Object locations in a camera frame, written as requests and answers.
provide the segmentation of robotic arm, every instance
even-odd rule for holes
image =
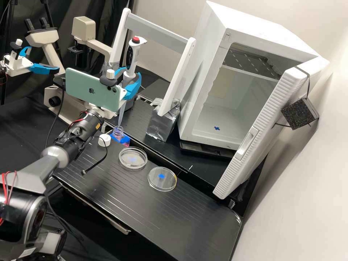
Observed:
[[[42,225],[47,208],[45,184],[55,169],[66,167],[82,153],[103,123],[95,110],[81,112],[54,145],[42,151],[39,160],[7,174],[7,184],[13,183],[14,190],[9,204],[4,204],[5,191],[0,189],[0,260],[15,260],[37,252],[60,253],[66,232]]]

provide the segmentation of open door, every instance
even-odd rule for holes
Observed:
[[[320,72],[328,63],[326,59],[316,57],[298,65],[298,67],[308,72],[311,83],[315,83]],[[307,84],[307,75],[295,67],[284,72],[216,185],[213,191],[216,196],[221,199],[226,198],[249,178],[283,129],[282,126],[275,125],[275,123],[286,123],[281,115],[281,109],[304,95]]]

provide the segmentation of white bottle cap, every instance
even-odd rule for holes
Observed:
[[[115,79],[115,71],[113,69],[108,69],[106,71],[106,78],[113,80]]]
[[[101,134],[99,136],[98,144],[100,146],[105,147],[105,145],[106,145],[106,147],[108,147],[108,146],[110,146],[110,142],[111,142],[111,137],[109,134]]]
[[[16,40],[16,45],[22,46],[23,41],[21,39]]]

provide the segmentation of microscope focus knob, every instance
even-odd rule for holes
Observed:
[[[115,71],[113,69],[108,69],[106,71],[106,78],[108,78],[109,80],[115,79]]]
[[[21,39],[16,40],[16,45],[22,46],[23,41]]]
[[[48,99],[48,103],[52,107],[56,107],[56,106],[59,106],[61,104],[61,99],[58,96],[53,96],[52,98]]]

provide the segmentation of black foam block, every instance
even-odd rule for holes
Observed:
[[[302,98],[281,110],[290,127],[295,130],[319,118],[309,99]]]

